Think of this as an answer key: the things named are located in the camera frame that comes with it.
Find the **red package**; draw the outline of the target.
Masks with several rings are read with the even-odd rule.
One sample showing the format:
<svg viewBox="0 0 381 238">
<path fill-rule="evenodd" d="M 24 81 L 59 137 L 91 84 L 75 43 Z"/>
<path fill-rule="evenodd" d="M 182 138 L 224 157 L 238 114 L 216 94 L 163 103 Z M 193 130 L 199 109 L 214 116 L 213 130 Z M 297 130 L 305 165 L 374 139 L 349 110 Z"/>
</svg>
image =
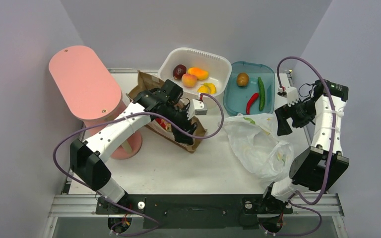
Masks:
<svg viewBox="0 0 381 238">
<path fill-rule="evenodd" d="M 155 121 L 167 132 L 172 132 L 172 126 L 169 122 L 162 118 L 156 118 Z"/>
</svg>

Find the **brown paper grocery bag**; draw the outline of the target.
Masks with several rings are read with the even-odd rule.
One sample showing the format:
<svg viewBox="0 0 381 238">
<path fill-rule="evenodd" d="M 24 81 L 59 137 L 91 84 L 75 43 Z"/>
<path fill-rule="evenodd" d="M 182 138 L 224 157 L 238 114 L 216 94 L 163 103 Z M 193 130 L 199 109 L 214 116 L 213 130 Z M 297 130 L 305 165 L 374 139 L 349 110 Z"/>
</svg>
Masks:
<svg viewBox="0 0 381 238">
<path fill-rule="evenodd" d="M 165 81 L 139 71 L 137 73 L 137 86 L 127 97 L 131 102 L 144 107 L 145 112 L 161 115 L 150 116 L 151 122 L 147 125 L 153 132 L 172 141 L 190 153 L 194 153 L 201 143 L 201 139 L 192 138 L 182 131 L 194 136 L 205 136 L 206 129 L 195 116 L 188 117 L 191 103 L 180 101 L 184 90 L 175 82 Z"/>
</svg>

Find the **orange peach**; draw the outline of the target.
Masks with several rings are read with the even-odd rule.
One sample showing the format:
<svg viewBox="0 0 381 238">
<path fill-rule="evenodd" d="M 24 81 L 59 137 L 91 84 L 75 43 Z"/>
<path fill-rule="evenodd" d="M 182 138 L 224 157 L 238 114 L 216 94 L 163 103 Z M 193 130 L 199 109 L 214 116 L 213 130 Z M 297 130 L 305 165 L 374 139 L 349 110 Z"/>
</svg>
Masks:
<svg viewBox="0 0 381 238">
<path fill-rule="evenodd" d="M 192 74 L 183 74 L 182 75 L 182 84 L 187 88 L 193 88 L 198 82 L 198 79 L 195 75 Z"/>
</svg>

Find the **green cucumber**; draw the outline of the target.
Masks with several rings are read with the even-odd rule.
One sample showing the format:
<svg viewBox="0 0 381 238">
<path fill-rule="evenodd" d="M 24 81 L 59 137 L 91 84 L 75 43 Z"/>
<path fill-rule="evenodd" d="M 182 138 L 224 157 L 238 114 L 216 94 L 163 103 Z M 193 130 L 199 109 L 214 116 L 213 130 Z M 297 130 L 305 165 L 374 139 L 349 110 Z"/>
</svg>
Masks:
<svg viewBox="0 0 381 238">
<path fill-rule="evenodd" d="M 261 77 L 257 78 L 257 84 L 259 89 L 259 110 L 263 111 L 266 103 L 266 93 L 264 82 Z"/>
</svg>

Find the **red chili pepper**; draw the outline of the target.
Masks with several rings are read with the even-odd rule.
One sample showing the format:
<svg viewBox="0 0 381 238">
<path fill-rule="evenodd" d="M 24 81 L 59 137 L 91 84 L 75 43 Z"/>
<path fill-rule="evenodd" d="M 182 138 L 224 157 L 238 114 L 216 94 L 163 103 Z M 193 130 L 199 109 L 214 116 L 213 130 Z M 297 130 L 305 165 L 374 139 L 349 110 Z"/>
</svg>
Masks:
<svg viewBox="0 0 381 238">
<path fill-rule="evenodd" d="M 253 105 L 253 103 L 259 98 L 259 93 L 254 93 L 250 99 L 248 100 L 247 102 L 247 105 L 246 105 L 246 114 L 249 115 L 250 114 L 250 111 L 251 111 L 251 107 Z"/>
</svg>

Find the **white plastic grocery bag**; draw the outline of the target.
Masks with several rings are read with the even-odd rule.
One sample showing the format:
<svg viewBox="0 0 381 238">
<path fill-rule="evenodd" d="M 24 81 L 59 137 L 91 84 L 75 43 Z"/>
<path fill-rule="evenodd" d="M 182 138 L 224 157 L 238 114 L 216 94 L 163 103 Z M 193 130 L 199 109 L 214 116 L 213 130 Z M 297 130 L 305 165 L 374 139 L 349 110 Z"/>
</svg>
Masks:
<svg viewBox="0 0 381 238">
<path fill-rule="evenodd" d="M 288 177 L 295 159 L 294 146 L 277 135 L 274 115 L 238 114 L 224 119 L 222 129 L 235 156 L 262 188 Z"/>
</svg>

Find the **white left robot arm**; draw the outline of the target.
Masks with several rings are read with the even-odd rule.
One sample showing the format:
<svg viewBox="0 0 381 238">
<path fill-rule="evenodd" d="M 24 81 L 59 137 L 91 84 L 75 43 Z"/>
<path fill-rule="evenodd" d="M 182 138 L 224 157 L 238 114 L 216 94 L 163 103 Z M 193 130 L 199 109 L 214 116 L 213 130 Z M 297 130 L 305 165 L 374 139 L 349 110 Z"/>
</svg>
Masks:
<svg viewBox="0 0 381 238">
<path fill-rule="evenodd" d="M 85 141 L 74 140 L 70 145 L 71 169 L 93 191 L 109 199 L 109 207 L 122 213 L 128 207 L 128 193 L 112 178 L 106 162 L 138 129 L 158 116 L 169 120 L 174 140 L 193 144 L 192 135 L 198 125 L 192 122 L 197 110 L 205 109 L 204 102 L 191 100 L 183 107 L 178 105 L 183 89 L 171 80 L 161 88 L 143 90 L 134 97 L 128 107 L 117 117 L 117 122 L 104 127 Z"/>
</svg>

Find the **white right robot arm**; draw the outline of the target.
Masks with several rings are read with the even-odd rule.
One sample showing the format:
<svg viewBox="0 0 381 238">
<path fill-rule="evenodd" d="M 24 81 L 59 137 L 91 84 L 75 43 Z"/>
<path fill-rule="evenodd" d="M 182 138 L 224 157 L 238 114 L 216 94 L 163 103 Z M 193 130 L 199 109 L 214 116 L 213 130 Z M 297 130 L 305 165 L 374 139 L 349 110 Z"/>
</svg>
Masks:
<svg viewBox="0 0 381 238">
<path fill-rule="evenodd" d="M 294 87 L 279 89 L 278 95 L 287 103 L 275 110 L 278 136 L 289 135 L 310 122 L 315 124 L 315 133 L 311 145 L 293 160 L 288 176 L 267 187 L 260 202 L 263 213 L 283 212 L 294 195 L 327 191 L 349 166 L 340 144 L 348 87 L 328 80 L 317 80 L 312 87 L 303 100 Z"/>
</svg>

